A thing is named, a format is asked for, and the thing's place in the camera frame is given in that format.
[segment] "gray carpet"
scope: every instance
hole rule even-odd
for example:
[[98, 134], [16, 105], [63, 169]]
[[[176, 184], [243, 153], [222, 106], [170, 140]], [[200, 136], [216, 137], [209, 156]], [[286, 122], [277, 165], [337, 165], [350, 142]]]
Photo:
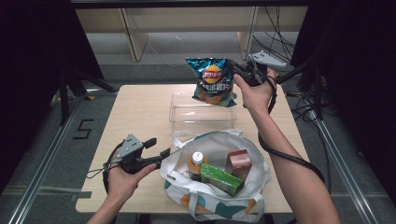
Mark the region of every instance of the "gray carpet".
[[[145, 53], [147, 53], [146, 56], [150, 55], [150, 49], [146, 49]], [[157, 60], [162, 59], [161, 55], [151, 53]], [[210, 52], [203, 50], [203, 53], [208, 54]], [[123, 64], [109, 60], [107, 62], [111, 63], [103, 63], [101, 60], [110, 57], [108, 55], [108, 57], [103, 56], [104, 54], [99, 55], [98, 61], [101, 62], [101, 69], [106, 82], [114, 87], [120, 87], [124, 84], [195, 83], [195, 77], [193, 77], [191, 69], [186, 66], [145, 63], [145, 61]], [[284, 91], [297, 92], [296, 83], [299, 78], [300, 75], [285, 82], [283, 84]], [[85, 84], [87, 89], [95, 88], [91, 83]], [[76, 115], [71, 120], [61, 148], [46, 175], [25, 223], [83, 223], [91, 216], [91, 214], [80, 214], [76, 211], [77, 192], [82, 187], [115, 98], [115, 95], [104, 93], [96, 95], [93, 100], [82, 101]], [[288, 97], [290, 108], [304, 105], [300, 100], [300, 97]], [[331, 107], [325, 108], [324, 112], [324, 120], [332, 138], [340, 148], [351, 173], [367, 197], [379, 223], [394, 223], [396, 220], [395, 206], [376, 180], [375, 174], [364, 158], [356, 155], [356, 151], [359, 149], [345, 128], [343, 121], [336, 116], [336, 112]], [[83, 122], [81, 127], [91, 129], [91, 132], [86, 139], [76, 139], [76, 137], [86, 135], [86, 132], [78, 132], [78, 126], [84, 119], [86, 121]], [[25, 153], [17, 171], [0, 198], [0, 223], [7, 223], [9, 220], [24, 188], [30, 183], [35, 170], [50, 147], [50, 143], [59, 129], [60, 121], [60, 103], [55, 101], [37, 133], [36, 140]], [[342, 222], [363, 223], [361, 215], [352, 202], [334, 164], [332, 161], [329, 161], [330, 166], [326, 164], [325, 149], [316, 126], [303, 119], [297, 119], [296, 124], [310, 160], [322, 171], [326, 180], [328, 179], [328, 169], [330, 169], [330, 191]], [[276, 223], [287, 223], [292, 218], [293, 216], [290, 214], [274, 214]], [[120, 214], [118, 223], [134, 223], [134, 215]]]

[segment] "white plastic bag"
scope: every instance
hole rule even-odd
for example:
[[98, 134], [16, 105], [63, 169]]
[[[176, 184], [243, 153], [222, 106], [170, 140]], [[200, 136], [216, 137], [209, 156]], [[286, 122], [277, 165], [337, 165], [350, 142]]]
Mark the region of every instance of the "white plastic bag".
[[[269, 166], [256, 146], [242, 137], [239, 130], [206, 133], [185, 143], [177, 138], [189, 132], [174, 134], [174, 144], [179, 150], [163, 160], [161, 176], [165, 181], [168, 196], [176, 203], [187, 206], [190, 214], [199, 221], [230, 219], [257, 222], [264, 214], [264, 200], [261, 191], [270, 180]], [[225, 167], [227, 154], [246, 149], [252, 167], [245, 186], [234, 196], [210, 184], [193, 181], [188, 176], [188, 159], [195, 151], [201, 151], [216, 167]], [[257, 213], [249, 213], [256, 205]]]

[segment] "floor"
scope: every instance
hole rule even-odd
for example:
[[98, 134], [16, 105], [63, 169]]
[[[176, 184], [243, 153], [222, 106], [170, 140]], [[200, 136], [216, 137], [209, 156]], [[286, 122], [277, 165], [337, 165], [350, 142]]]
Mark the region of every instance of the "floor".
[[[295, 43], [298, 33], [282, 35], [289, 42]], [[271, 46], [273, 43], [273, 50], [290, 57], [279, 42], [273, 41], [272, 34], [257, 33], [255, 36], [265, 46]], [[189, 69], [185, 63], [187, 57], [223, 57], [245, 63], [241, 58], [235, 33], [150, 34], [143, 57], [138, 63], [132, 62], [124, 34], [87, 34], [87, 37], [105, 80], [115, 86], [134, 83], [134, 78], [138, 77], [138, 74], [126, 72], [131, 69], [144, 71], [159, 66], [176, 69], [175, 71]], [[262, 46], [254, 41], [251, 53], [261, 50]], [[279, 70], [283, 75], [291, 69], [292, 67], [286, 66]], [[288, 97], [290, 109], [304, 105], [296, 88], [300, 76], [290, 79], [283, 85], [284, 91], [290, 93]], [[60, 105], [58, 98], [54, 98], [51, 112], [37, 134], [32, 149], [26, 153], [21, 168], [15, 172], [0, 198], [0, 223], [8, 223], [14, 211], [18, 210], [23, 193], [32, 184], [37, 169], [41, 167], [40, 163], [47, 158], [50, 148], [53, 148], [52, 140], [57, 137], [61, 141], [61, 150], [53, 155], [48, 170], [42, 174], [43, 180], [32, 204], [21, 205], [25, 206], [27, 211], [21, 219], [25, 223], [81, 223], [88, 220], [92, 214], [80, 214], [74, 207], [80, 189], [80, 186], [74, 183], [77, 179], [81, 181], [85, 178], [85, 175], [76, 174], [80, 172], [79, 167], [89, 167], [92, 153], [101, 136], [100, 130], [106, 125], [106, 119], [103, 118], [108, 116], [115, 97], [115, 94], [101, 93], [96, 95], [96, 100], [93, 102], [82, 99], [78, 103], [78, 98], [74, 98], [71, 94], [70, 101], [74, 101], [73, 104], [78, 109], [73, 115], [75, 121], [71, 121], [70, 127], [64, 130], [64, 136], [61, 137], [58, 134]], [[308, 97], [305, 100], [309, 103], [311, 99]], [[93, 114], [92, 110], [97, 111], [97, 115]], [[80, 124], [78, 121], [84, 119], [87, 114], [95, 120], [95, 129], [99, 131], [92, 131], [91, 140], [81, 145], [90, 150], [75, 151], [74, 148], [70, 148], [76, 146], [76, 142], [72, 141], [73, 136], [78, 134], [75, 131]], [[359, 149], [342, 120], [336, 116], [336, 111], [331, 107], [325, 108], [323, 122], [312, 122], [309, 116], [308, 120], [297, 119], [298, 114], [295, 114], [296, 124], [310, 160], [325, 174], [326, 179], [330, 180], [328, 188], [343, 223], [394, 223], [396, 220], [394, 204], [389, 200], [364, 158], [356, 154]], [[118, 223], [134, 223], [135, 218], [135, 215], [121, 214]], [[293, 216], [288, 214], [274, 215], [275, 223], [287, 223], [292, 218]], [[176, 222], [171, 220], [164, 222], [162, 219], [156, 223]]]

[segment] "lay's chips bag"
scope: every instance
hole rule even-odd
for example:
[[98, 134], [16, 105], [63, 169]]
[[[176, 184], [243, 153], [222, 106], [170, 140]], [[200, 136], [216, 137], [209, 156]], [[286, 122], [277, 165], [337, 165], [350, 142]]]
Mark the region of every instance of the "lay's chips bag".
[[188, 58], [187, 63], [198, 79], [193, 99], [211, 105], [233, 106], [233, 70], [227, 59]]

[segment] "wooden table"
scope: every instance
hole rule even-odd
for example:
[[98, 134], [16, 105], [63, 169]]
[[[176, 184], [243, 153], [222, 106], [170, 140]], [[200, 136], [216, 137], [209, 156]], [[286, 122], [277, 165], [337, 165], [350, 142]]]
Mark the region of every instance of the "wooden table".
[[[176, 148], [173, 146], [173, 133], [176, 130], [169, 120], [172, 94], [193, 92], [195, 86], [191, 84], [122, 86], [93, 157], [90, 170], [102, 168], [110, 152], [128, 133], [132, 133], [142, 142], [157, 137], [157, 145], [144, 149], [143, 158], [158, 156], [168, 147], [171, 148], [171, 152], [174, 152]], [[243, 136], [260, 148], [257, 128], [248, 111], [242, 107], [242, 93], [236, 86], [233, 91], [238, 96], [235, 99], [237, 106], [234, 107], [236, 120], [233, 127], [243, 131]], [[272, 116], [293, 146], [308, 160], [301, 136], [280, 86], [278, 86], [278, 97]], [[270, 165], [272, 175], [271, 181], [265, 185], [262, 192], [265, 200], [265, 213], [291, 213], [277, 182], [269, 155], [264, 150], [262, 154]], [[163, 186], [164, 179], [160, 176], [160, 171], [154, 171], [139, 183], [139, 188], [134, 196], [120, 211], [137, 214], [188, 214], [187, 208], [176, 204], [167, 196]], [[91, 191], [92, 196], [91, 198], [78, 199], [77, 210], [81, 213], [96, 212], [106, 197], [102, 176], [87, 178], [82, 191]]]

